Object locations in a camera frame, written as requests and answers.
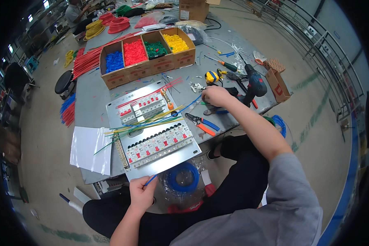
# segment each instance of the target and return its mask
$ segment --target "cordless drill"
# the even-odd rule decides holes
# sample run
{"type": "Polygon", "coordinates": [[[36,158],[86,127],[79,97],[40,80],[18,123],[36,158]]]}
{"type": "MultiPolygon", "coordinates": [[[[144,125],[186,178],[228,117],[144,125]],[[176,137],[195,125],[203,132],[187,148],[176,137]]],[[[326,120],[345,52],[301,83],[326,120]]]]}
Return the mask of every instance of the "cordless drill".
{"type": "Polygon", "coordinates": [[[245,62],[241,54],[239,56],[242,58],[242,61],[245,63],[245,70],[247,73],[247,77],[249,78],[249,85],[247,86],[247,93],[243,104],[247,107],[250,107],[251,101],[255,96],[264,96],[267,92],[267,87],[265,83],[262,81],[261,75],[250,65],[245,62]]]}

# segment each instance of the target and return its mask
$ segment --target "circuit breaker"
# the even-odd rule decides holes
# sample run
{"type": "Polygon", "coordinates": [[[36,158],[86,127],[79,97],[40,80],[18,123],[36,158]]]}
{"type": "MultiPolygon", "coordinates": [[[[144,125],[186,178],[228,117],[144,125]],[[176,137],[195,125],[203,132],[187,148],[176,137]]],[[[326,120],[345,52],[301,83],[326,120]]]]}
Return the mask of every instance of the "circuit breaker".
{"type": "Polygon", "coordinates": [[[125,152],[130,166],[139,168],[158,158],[164,157],[188,144],[195,139],[186,124],[178,123],[128,146],[125,152]]]}
{"type": "Polygon", "coordinates": [[[140,116],[143,116],[141,120],[144,120],[157,115],[163,111],[163,106],[165,106],[165,102],[161,93],[152,93],[119,108],[118,114],[120,114],[122,125],[131,125],[138,122],[137,118],[140,116]]]}

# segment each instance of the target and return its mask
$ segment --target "coil of yellow wire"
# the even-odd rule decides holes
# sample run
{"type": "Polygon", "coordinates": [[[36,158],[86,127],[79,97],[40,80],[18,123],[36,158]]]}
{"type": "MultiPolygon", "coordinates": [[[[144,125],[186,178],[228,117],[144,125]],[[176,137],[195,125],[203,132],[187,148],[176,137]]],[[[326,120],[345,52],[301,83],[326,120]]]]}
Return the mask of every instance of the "coil of yellow wire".
{"type": "Polygon", "coordinates": [[[74,57],[72,56],[73,54],[74,54],[73,50],[69,50],[66,53],[66,62],[64,62],[63,68],[66,68],[72,62],[72,60],[74,59],[74,57]]]}
{"type": "Polygon", "coordinates": [[[86,35],[83,38],[84,41],[87,41],[91,39],[92,37],[95,37],[99,35],[101,32],[104,31],[105,26],[101,24],[103,20],[96,20],[95,22],[90,23],[86,26],[86,35]]]}

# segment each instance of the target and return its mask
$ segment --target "green floor line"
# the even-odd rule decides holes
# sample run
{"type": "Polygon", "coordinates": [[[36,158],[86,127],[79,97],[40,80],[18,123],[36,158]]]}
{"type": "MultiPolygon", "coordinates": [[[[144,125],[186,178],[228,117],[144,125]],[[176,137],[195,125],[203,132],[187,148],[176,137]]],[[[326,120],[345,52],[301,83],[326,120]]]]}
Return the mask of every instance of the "green floor line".
{"type": "Polygon", "coordinates": [[[308,76],[306,79],[304,79],[303,81],[299,82],[298,84],[294,85],[291,87],[292,91],[298,91],[300,89],[305,88],[306,86],[308,86],[311,82],[313,82],[316,78],[318,78],[320,74],[314,73],[310,76],[308,76]]]}
{"type": "Polygon", "coordinates": [[[94,241],[96,243],[109,243],[109,239],[102,235],[93,235],[93,238],[91,238],[86,234],[51,229],[47,226],[44,226],[43,224],[40,224],[39,227],[46,233],[58,236],[59,238],[62,239],[72,240],[75,242],[92,243],[94,241]]]}
{"type": "Polygon", "coordinates": [[[301,131],[300,134],[300,143],[297,144],[296,141],[294,141],[291,145],[292,151],[295,153],[299,150],[300,146],[305,142],[307,136],[309,135],[310,130],[314,127],[315,123],[318,121],[325,104],[328,101],[329,93],[331,91],[332,87],[328,86],[327,90],[324,93],[323,99],[321,100],[320,105],[317,107],[316,111],[313,113],[312,117],[310,118],[310,121],[306,125],[306,127],[301,131]]]}

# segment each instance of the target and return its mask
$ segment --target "workbench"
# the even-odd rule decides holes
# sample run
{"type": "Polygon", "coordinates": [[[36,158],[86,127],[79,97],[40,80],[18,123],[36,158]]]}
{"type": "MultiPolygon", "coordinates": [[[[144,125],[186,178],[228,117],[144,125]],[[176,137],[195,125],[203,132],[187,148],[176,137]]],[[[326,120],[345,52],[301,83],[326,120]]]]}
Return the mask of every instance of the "workbench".
{"type": "MultiPolygon", "coordinates": [[[[178,11],[176,10],[176,11],[167,12],[167,14],[168,15],[170,14],[178,15],[178,11]]],[[[217,16],[209,13],[208,18],[217,20],[218,22],[221,23],[220,29],[206,31],[208,36],[216,37],[228,43],[233,42],[234,44],[236,44],[236,46],[238,47],[240,46],[248,54],[248,57],[244,57],[244,58],[247,61],[249,61],[252,58],[253,65],[256,64],[254,62],[254,57],[252,55],[253,51],[255,50],[258,51],[255,46],[247,42],[239,33],[231,29],[231,27],[227,23],[223,22],[217,16]]],[[[106,27],[105,30],[101,34],[87,41],[87,45],[86,45],[84,52],[86,53],[90,48],[99,47],[101,45],[104,45],[110,42],[111,40],[116,39],[127,33],[141,31],[141,29],[134,29],[135,23],[137,23],[139,19],[140,19],[140,16],[135,16],[133,18],[130,18],[130,28],[128,28],[127,30],[121,33],[108,34],[108,27],[106,27]]],[[[229,45],[219,40],[216,40],[216,39],[212,39],[212,42],[209,42],[208,45],[213,46],[214,48],[220,50],[223,53],[230,53],[233,51],[233,49],[229,45]]],[[[175,89],[170,88],[172,97],[177,105],[182,105],[182,104],[188,105],[201,94],[200,92],[194,93],[192,89],[190,88],[189,84],[190,83],[200,83],[201,85],[206,86],[204,75],[207,71],[216,71],[217,68],[220,68],[222,71],[227,70],[225,67],[223,67],[216,61],[212,61],[207,58],[203,59],[202,57],[204,57],[204,55],[207,55],[207,56],[210,56],[216,59],[217,57],[215,55],[218,56],[215,50],[211,49],[210,47],[206,45],[199,44],[196,46],[197,64],[193,64],[192,66],[189,66],[189,67],[178,68],[178,69],[174,69],[171,71],[167,71],[164,74],[164,75],[167,75],[173,78],[173,79],[169,79],[169,81],[172,81],[178,77],[182,77],[183,82],[175,84],[173,86],[175,89]]],[[[220,56],[219,58],[221,58],[220,60],[224,60],[225,62],[228,62],[228,63],[233,64],[235,62],[237,63],[241,62],[242,65],[244,65],[243,61],[236,61],[235,56],[230,56],[228,58],[226,56],[220,56]]],[[[259,107],[256,111],[257,113],[262,114],[263,112],[266,112],[270,108],[277,105],[277,102],[265,78],[265,74],[267,70],[261,65],[254,66],[254,69],[260,72],[261,77],[263,78],[268,88],[268,92],[263,97],[255,98],[258,104],[258,107],[259,107]]],[[[90,128],[101,128],[101,127],[110,128],[107,110],[106,110],[106,104],[125,95],[126,91],[130,92],[132,90],[139,89],[141,87],[147,86],[159,80],[162,80],[162,83],[164,83],[164,80],[162,79],[162,74],[155,74],[152,76],[144,77],[144,78],[141,78],[141,81],[138,81],[138,82],[132,81],[130,83],[121,85],[112,90],[108,90],[103,79],[101,78],[99,70],[93,69],[79,76],[78,82],[77,82],[76,103],[75,103],[75,125],[81,126],[81,127],[90,127],[90,128]]],[[[237,85],[235,81],[232,82],[231,80],[224,79],[224,87],[236,87],[240,94],[245,95],[245,93],[241,90],[241,88],[237,85]]],[[[186,109],[184,113],[189,112],[190,108],[191,107],[186,109]]],[[[208,121],[220,127],[220,131],[216,133],[216,136],[238,125],[238,122],[234,119],[234,117],[231,114],[223,114],[223,115],[212,114],[209,116],[204,116],[203,112],[207,109],[208,108],[205,105],[197,105],[191,110],[191,114],[195,116],[199,116],[199,117],[204,117],[208,121]]],[[[251,109],[255,110],[255,107],[252,104],[251,104],[251,109]]],[[[212,138],[211,135],[206,134],[201,129],[197,128],[189,119],[186,119],[186,122],[189,125],[193,135],[195,136],[195,139],[198,144],[201,144],[212,138]]],[[[113,149],[111,152],[110,175],[102,175],[100,173],[92,172],[92,171],[81,168],[81,173],[82,173],[82,177],[83,177],[85,184],[95,183],[98,181],[102,181],[102,180],[105,180],[111,177],[116,177],[118,175],[124,174],[124,168],[119,158],[118,152],[116,150],[116,146],[112,145],[112,148],[113,149]]]]}

